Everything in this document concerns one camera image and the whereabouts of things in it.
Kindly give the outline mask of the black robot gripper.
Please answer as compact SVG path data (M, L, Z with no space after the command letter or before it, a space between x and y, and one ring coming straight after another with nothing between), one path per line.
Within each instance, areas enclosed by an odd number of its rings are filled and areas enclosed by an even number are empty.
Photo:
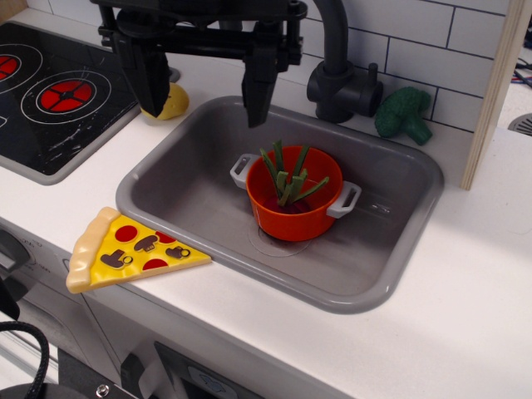
M99 1L103 45L119 57L140 107L157 117L170 93L165 53L244 60L250 128L268 116L278 71L301 62L300 1Z

